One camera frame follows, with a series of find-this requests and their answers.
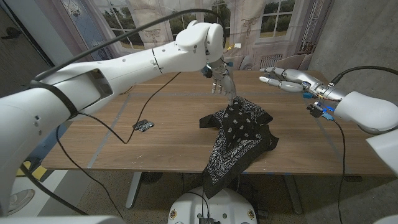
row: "printed backdrop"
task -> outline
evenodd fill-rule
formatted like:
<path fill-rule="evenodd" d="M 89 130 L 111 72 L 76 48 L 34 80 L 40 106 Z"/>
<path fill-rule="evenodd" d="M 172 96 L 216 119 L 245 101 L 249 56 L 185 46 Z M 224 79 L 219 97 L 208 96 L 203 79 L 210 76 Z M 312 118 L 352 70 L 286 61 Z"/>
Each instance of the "printed backdrop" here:
<path fill-rule="evenodd" d="M 332 0 L 36 0 L 41 8 L 48 3 L 57 11 L 45 14 L 65 41 L 74 39 L 92 48 L 137 26 L 175 12 L 204 8 L 221 15 L 227 27 L 226 48 L 236 43 L 241 48 L 224 50 L 237 70 L 259 70 L 280 59 L 311 54 L 325 23 Z M 64 23 L 70 36 L 65 35 Z M 212 14 L 193 13 L 163 22 L 91 54 L 89 60 L 106 60 L 150 49 L 175 40 L 192 20 L 218 22 Z"/>

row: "cloth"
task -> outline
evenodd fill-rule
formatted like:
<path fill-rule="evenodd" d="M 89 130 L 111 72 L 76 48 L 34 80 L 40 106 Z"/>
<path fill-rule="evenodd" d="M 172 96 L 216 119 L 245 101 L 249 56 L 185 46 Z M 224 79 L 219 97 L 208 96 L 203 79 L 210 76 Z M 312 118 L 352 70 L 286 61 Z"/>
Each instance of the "cloth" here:
<path fill-rule="evenodd" d="M 219 129 L 202 173 L 208 198 L 228 186 L 263 152 L 275 149 L 279 139 L 269 131 L 270 121 L 272 117 L 260 106 L 240 96 L 232 106 L 200 119 L 200 128 Z"/>

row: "wooden table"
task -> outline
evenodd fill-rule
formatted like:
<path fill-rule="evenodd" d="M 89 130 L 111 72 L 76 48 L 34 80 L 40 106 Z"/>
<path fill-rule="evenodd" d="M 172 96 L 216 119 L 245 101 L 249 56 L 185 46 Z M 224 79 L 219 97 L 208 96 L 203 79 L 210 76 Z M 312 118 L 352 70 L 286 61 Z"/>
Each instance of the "wooden table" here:
<path fill-rule="evenodd" d="M 318 72 L 308 72 L 321 80 Z M 248 174 L 341 174 L 343 145 L 335 123 L 315 119 L 301 94 L 284 92 L 258 80 L 261 72 L 235 71 L 238 94 L 260 105 L 274 120 L 271 133 L 280 138 L 273 151 L 263 153 Z M 166 74 L 120 95 L 95 116 L 127 139 L 150 95 L 174 74 Z M 62 140 L 69 155 L 82 167 L 97 170 L 202 172 L 216 139 L 217 129 L 200 129 L 199 119 L 225 109 L 226 96 L 210 93 L 211 80 L 199 72 L 181 73 L 146 106 L 141 119 L 155 123 L 136 131 L 129 144 L 121 143 L 91 118 L 74 122 Z M 392 175 L 367 145 L 370 135 L 352 122 L 338 119 L 346 135 L 347 173 Z M 76 169 L 56 145 L 44 159 L 48 169 Z"/>

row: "table leg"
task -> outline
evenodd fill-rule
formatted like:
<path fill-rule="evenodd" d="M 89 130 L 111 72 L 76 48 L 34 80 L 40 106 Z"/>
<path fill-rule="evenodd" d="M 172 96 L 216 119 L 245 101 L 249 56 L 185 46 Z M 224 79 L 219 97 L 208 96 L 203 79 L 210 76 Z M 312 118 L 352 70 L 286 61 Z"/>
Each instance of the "table leg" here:
<path fill-rule="evenodd" d="M 299 192 L 297 191 L 294 177 L 293 175 L 284 175 L 284 179 L 287 190 L 289 191 L 290 198 L 292 199 L 294 213 L 300 215 L 301 213 L 303 213 L 303 208 L 301 206 L 300 196 Z"/>
<path fill-rule="evenodd" d="M 126 201 L 126 208 L 128 209 L 132 208 L 134 202 L 136 201 L 141 174 L 142 172 L 134 172 L 134 175 L 132 177 L 130 190 Z"/>

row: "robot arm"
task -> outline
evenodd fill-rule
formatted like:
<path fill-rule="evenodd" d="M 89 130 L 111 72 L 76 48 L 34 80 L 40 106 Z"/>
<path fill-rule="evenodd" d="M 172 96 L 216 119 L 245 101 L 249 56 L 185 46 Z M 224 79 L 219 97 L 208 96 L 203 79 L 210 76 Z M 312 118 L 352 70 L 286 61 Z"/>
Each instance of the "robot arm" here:
<path fill-rule="evenodd" d="M 0 217 L 7 215 L 18 167 L 44 136 L 71 118 L 71 107 L 93 114 L 130 86 L 203 67 L 211 69 L 232 103 L 235 85 L 230 68 L 220 63 L 222 54 L 222 27 L 192 21 L 175 42 L 112 60 L 73 63 L 41 81 L 48 89 L 31 88 L 1 98 Z"/>
<path fill-rule="evenodd" d="M 264 68 L 262 71 L 265 72 L 265 76 L 260 77 L 262 82 L 285 91 L 311 93 L 318 98 L 307 108 L 314 117 L 333 111 L 334 115 L 345 121 L 353 121 L 367 133 L 380 134 L 368 138 L 366 142 L 398 176 L 398 107 L 395 104 L 356 91 L 346 94 L 299 70 Z M 273 79 L 272 76 L 286 81 Z"/>
<path fill-rule="evenodd" d="M 318 101 L 312 105 L 312 115 L 319 117 L 326 110 L 345 121 L 354 121 L 364 131 L 382 133 L 398 126 L 398 107 L 386 100 L 372 98 L 356 91 L 345 93 L 334 86 L 326 86 L 304 71 L 282 68 L 263 68 L 260 81 L 289 92 L 306 92 Z"/>

